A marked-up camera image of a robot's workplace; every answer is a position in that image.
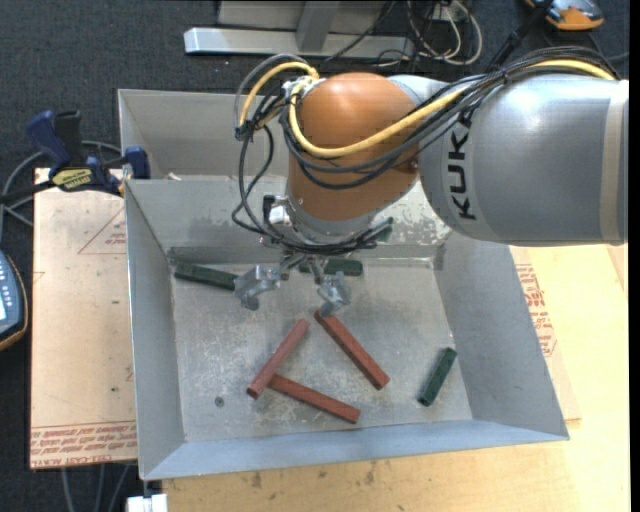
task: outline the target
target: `yellow cable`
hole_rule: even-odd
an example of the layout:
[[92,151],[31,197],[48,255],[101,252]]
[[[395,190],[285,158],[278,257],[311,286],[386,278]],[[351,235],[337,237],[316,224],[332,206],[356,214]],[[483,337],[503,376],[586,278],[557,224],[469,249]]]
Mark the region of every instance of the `yellow cable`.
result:
[[272,68],[267,73],[262,75],[262,78],[258,80],[256,85],[254,85],[253,89],[251,89],[251,91],[249,92],[249,95],[247,96],[247,99],[245,100],[244,105],[242,106],[242,112],[240,113],[240,118],[238,119],[238,126],[242,126],[244,124],[245,119],[247,118],[247,112],[249,112],[249,105],[251,104],[253,99],[257,96],[258,91],[262,88],[262,86],[265,83],[267,83],[267,81],[271,77],[277,75],[278,73],[286,69],[302,69],[307,73],[309,73],[309,75],[311,75],[312,78],[316,80],[320,78],[320,75],[318,75],[318,72],[315,70],[315,68],[312,68],[311,66],[309,66],[308,64],[305,64],[304,62],[295,62],[295,61],[285,62],[283,64],[280,64]]
[[368,139],[365,139],[360,142],[356,142],[355,144],[351,144],[350,146],[344,146],[341,148],[333,148],[333,149],[320,148],[318,146],[314,146],[313,144],[311,144],[311,142],[307,140],[307,138],[303,135],[302,131],[300,130],[300,126],[298,124],[296,109],[294,108],[296,105],[295,96],[292,97],[291,107],[289,108],[289,125],[291,126],[291,130],[293,131],[293,134],[296,140],[300,143],[300,145],[304,148],[304,150],[307,153],[315,156],[326,157],[326,158],[337,158],[341,156],[351,155],[353,153],[357,153],[358,151],[364,151],[365,149],[368,149],[371,146],[374,146],[376,144],[379,144],[380,142],[385,141],[389,137],[392,137],[398,132],[401,132],[408,126],[411,126],[416,121],[419,121],[423,117],[428,116],[429,114],[443,107],[447,103],[452,102],[458,96],[460,96],[460,94],[462,94],[462,92],[465,89],[467,89],[467,87],[469,86],[467,85],[465,87],[462,87],[457,91],[454,91],[452,93],[447,94],[446,96],[443,96],[442,98],[437,99],[433,103],[430,103],[429,105],[421,108],[420,110],[417,110],[413,114],[407,117],[403,117],[397,123],[392,124],[391,126],[385,128],[384,130],[373,134]]
[[[587,73],[590,73],[593,76],[596,76],[599,78],[605,78],[607,80],[615,80],[613,76],[611,76],[609,73],[602,70],[601,68],[593,64],[588,64],[586,62],[577,61],[577,60],[571,60],[571,59],[549,60],[549,61],[541,62],[538,64],[532,64],[531,66],[528,66],[528,67],[539,67],[539,66],[570,67],[574,69],[579,69],[581,71],[586,71]],[[328,148],[320,148],[318,146],[314,146],[313,144],[311,144],[311,142],[307,140],[307,138],[304,136],[304,134],[300,130],[300,126],[298,124],[298,118],[296,115],[296,109],[295,109],[295,105],[297,103],[295,93],[298,92],[303,87],[305,87],[305,85],[306,84],[300,84],[294,87],[293,90],[291,91],[291,106],[289,107],[289,125],[291,127],[291,130],[293,131],[293,134],[296,140],[300,143],[300,145],[304,148],[304,150],[307,153],[314,156],[324,157],[324,158],[338,158],[341,156],[351,155],[353,153],[357,153],[358,151],[363,151],[365,149],[370,148],[371,146],[379,144],[380,142],[388,139],[389,137],[396,135],[398,132],[404,130],[405,128],[415,123],[416,121],[422,119],[423,117],[426,117],[432,114],[434,111],[438,110],[439,108],[446,105],[447,103],[454,101],[458,96],[460,96],[460,94],[467,87],[469,87],[469,86],[465,86],[461,89],[458,89],[452,93],[447,94],[446,96],[443,96],[442,98],[439,98],[433,103],[430,103],[429,105],[424,106],[420,110],[415,111],[413,114],[400,119],[395,124],[385,128],[384,130],[378,133],[373,134],[368,139],[365,139],[360,142],[356,142],[355,144],[351,144],[349,146],[328,149]]]
[[616,78],[610,73],[606,72],[604,69],[599,68],[598,66],[594,66],[593,64],[589,64],[587,62],[582,62],[580,60],[571,60],[571,59],[556,59],[556,60],[547,60],[544,62],[540,62],[538,64],[532,64],[531,68],[537,68],[540,66],[562,66],[568,68],[579,69],[581,71],[586,71],[591,75],[597,78],[604,78],[605,80],[615,80]]

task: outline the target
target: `blue clamp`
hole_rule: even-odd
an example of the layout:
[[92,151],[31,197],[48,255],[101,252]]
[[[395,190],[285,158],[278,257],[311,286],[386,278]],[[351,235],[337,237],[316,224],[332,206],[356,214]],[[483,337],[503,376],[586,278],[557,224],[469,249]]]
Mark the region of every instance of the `blue clamp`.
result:
[[125,150],[118,160],[125,165],[125,176],[120,180],[95,156],[84,158],[80,135],[79,111],[54,115],[50,110],[35,116],[27,126],[27,135],[35,147],[53,160],[49,181],[65,192],[94,190],[122,195],[123,180],[149,179],[149,160],[140,146]]

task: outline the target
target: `red wooden block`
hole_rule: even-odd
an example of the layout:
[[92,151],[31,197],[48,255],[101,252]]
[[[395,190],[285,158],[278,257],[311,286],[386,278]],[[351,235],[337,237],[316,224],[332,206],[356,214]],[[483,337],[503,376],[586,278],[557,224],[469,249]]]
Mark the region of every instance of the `red wooden block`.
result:
[[287,358],[291,351],[296,347],[298,342],[304,336],[304,333],[309,329],[309,322],[306,320],[298,320],[293,328],[289,331],[289,334],[282,340],[282,343],[278,345],[278,348],[271,355],[266,364],[258,372],[253,382],[249,384],[247,388],[247,394],[252,398],[258,398],[269,384],[271,378],[278,371],[278,367]]
[[278,374],[271,378],[269,387],[274,391],[312,405],[316,409],[333,414],[349,423],[357,423],[360,417],[359,409]]
[[324,317],[320,314],[320,311],[316,311],[313,317],[336,343],[340,345],[340,348],[345,351],[376,389],[382,389],[387,385],[390,380],[389,376],[384,373],[382,368],[378,366],[378,363],[376,363],[373,357],[358,343],[358,340],[353,337],[340,320],[334,316]]

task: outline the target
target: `wooden board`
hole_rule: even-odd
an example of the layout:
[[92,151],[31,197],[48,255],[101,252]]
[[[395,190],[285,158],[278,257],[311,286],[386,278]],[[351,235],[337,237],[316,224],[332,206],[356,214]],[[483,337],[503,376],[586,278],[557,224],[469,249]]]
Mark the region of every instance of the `wooden board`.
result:
[[36,195],[33,268],[30,467],[135,459],[122,199]]

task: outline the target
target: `gray metal tray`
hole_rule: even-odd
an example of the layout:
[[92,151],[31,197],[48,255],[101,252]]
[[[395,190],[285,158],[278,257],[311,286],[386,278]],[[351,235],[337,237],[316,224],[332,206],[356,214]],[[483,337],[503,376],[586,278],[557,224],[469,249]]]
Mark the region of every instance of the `gray metal tray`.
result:
[[[338,313],[391,377],[380,391],[312,320],[321,299],[310,276],[293,272],[258,311],[173,277],[176,259],[241,273],[279,257],[230,221],[237,143],[222,116],[231,101],[120,91],[123,146],[144,145],[155,177],[194,175],[129,181],[125,194],[142,478],[566,439],[509,249],[455,234],[440,247],[419,187],[387,212],[400,219],[389,242],[358,256],[364,275],[348,278],[352,304]],[[276,176],[256,198],[283,189],[285,166],[278,151]],[[356,425],[271,390],[245,393],[299,318],[311,327],[279,373],[361,409]],[[458,358],[424,407],[417,398],[444,347]]]

